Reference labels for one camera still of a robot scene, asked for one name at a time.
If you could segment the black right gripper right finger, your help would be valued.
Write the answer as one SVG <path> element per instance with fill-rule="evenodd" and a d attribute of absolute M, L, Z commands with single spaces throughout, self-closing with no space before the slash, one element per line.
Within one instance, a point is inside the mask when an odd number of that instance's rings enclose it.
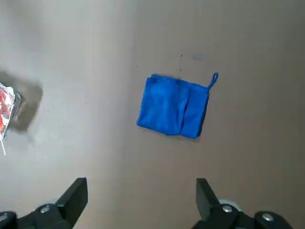
<path fill-rule="evenodd" d="M 231 203 L 221 203 L 205 178 L 196 179 L 196 204 L 201 219 L 193 229 L 291 229 L 290 223 L 271 211 L 248 216 Z"/>

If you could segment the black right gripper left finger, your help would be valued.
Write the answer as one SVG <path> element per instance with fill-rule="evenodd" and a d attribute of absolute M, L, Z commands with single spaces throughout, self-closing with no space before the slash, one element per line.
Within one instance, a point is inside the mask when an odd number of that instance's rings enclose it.
<path fill-rule="evenodd" d="M 21 218 L 13 211 L 0 213 L 2 229 L 72 229 L 88 203 L 85 177 L 77 178 L 55 203 L 47 203 Z"/>

